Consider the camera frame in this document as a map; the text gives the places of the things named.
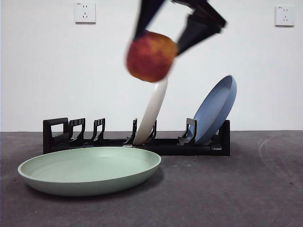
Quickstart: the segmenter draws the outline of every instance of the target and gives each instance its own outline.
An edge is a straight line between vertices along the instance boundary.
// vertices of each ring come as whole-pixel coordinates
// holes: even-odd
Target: plate rim
[[[140,171],[138,173],[135,173],[135,174],[131,174],[131,175],[125,175],[125,176],[120,176],[120,177],[115,177],[115,178],[110,178],[110,179],[106,179],[106,180],[94,180],[94,181],[46,181],[46,180],[39,180],[37,177],[32,177],[32,176],[29,176],[25,173],[22,172],[21,168],[24,164],[26,164],[27,162],[30,162],[31,160],[33,159],[36,159],[36,158],[40,158],[42,156],[47,156],[47,155],[50,155],[50,154],[58,154],[58,153],[61,153],[61,152],[64,152],[64,151],[72,151],[72,150],[81,150],[81,149],[92,149],[92,148],[76,148],[76,149],[68,149],[68,150],[60,150],[60,151],[56,151],[56,152],[51,152],[51,153],[47,153],[47,154],[42,154],[42,155],[39,155],[39,156],[36,156],[36,157],[32,157],[24,162],[22,162],[18,168],[17,168],[17,171],[18,173],[23,177],[23,178],[26,178],[26,179],[29,179],[29,180],[32,180],[32,181],[36,181],[36,182],[42,182],[42,183],[96,183],[96,182],[105,182],[105,181],[111,181],[111,180],[117,180],[117,179],[122,179],[122,178],[125,178],[125,177],[130,177],[130,176],[135,176],[135,175],[138,175],[138,174],[142,174],[142,173],[145,173],[147,171],[150,171],[154,168],[156,168],[157,166],[159,166],[159,164],[161,163],[162,161],[162,158],[160,155],[158,155],[157,153],[155,152],[152,152],[152,151],[149,151],[149,150],[144,150],[144,149],[141,149],[141,148],[128,148],[128,147],[93,147],[93,148],[122,148],[122,149],[133,149],[133,150],[143,150],[147,153],[152,153],[153,155],[156,155],[156,157],[159,158],[159,160],[157,161],[156,164],[154,164],[152,167],[144,170],[144,171]]]

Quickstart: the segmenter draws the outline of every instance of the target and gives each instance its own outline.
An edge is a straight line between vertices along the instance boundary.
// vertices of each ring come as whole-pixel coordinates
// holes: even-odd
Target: peach
[[[138,79],[156,82],[169,72],[177,55],[177,45],[167,36],[146,31],[130,45],[126,66]]]

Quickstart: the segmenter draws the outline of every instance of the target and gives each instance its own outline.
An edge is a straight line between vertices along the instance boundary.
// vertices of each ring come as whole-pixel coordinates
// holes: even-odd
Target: blue plate
[[[237,94],[237,84],[229,75],[220,80],[211,90],[196,112],[197,120],[196,144],[206,143],[222,126],[232,109]],[[187,139],[193,135],[193,127],[189,127]]]

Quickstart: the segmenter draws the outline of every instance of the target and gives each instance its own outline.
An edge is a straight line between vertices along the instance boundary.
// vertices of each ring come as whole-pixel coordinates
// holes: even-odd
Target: plate
[[[237,84],[233,76],[224,77],[210,91],[197,110],[196,144],[206,143],[222,126],[232,109],[237,94]],[[189,127],[187,139],[193,135],[193,127]]]
[[[147,141],[161,109],[167,85],[168,77],[156,83],[133,144],[141,145]]]
[[[124,190],[146,181],[161,157],[138,148],[96,147],[34,157],[18,167],[34,189],[53,195],[91,196]]]

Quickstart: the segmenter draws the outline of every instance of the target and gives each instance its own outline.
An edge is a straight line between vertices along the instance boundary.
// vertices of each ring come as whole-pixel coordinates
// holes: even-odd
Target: white plate
[[[167,85],[168,77],[156,83],[133,144],[141,145],[147,141],[161,109]]]

